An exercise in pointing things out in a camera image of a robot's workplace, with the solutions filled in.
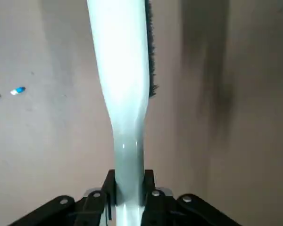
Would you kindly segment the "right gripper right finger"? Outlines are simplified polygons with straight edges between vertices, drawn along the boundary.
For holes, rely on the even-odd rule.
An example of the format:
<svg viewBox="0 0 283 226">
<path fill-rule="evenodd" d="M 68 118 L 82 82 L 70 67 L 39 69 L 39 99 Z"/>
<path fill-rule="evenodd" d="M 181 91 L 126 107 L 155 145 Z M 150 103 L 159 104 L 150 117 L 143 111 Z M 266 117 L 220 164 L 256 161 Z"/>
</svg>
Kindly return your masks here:
<svg viewBox="0 0 283 226">
<path fill-rule="evenodd" d="M 194 194 L 174 198 L 155 186 L 154 172 L 144 173 L 142 226 L 238 226 L 239 223 Z"/>
</svg>

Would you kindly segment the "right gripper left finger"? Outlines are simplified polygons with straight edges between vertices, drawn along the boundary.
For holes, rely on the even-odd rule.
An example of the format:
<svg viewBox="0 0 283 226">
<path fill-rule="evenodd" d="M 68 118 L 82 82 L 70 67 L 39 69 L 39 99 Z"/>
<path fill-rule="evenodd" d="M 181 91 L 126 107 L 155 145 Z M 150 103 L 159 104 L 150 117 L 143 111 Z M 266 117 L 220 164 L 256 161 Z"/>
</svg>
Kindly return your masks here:
<svg viewBox="0 0 283 226">
<path fill-rule="evenodd" d="M 115 171 L 108 171 L 101 188 L 90 189 L 78 201 L 58 196 L 11 223 L 12 226 L 100 226 L 112 219 Z"/>
</svg>

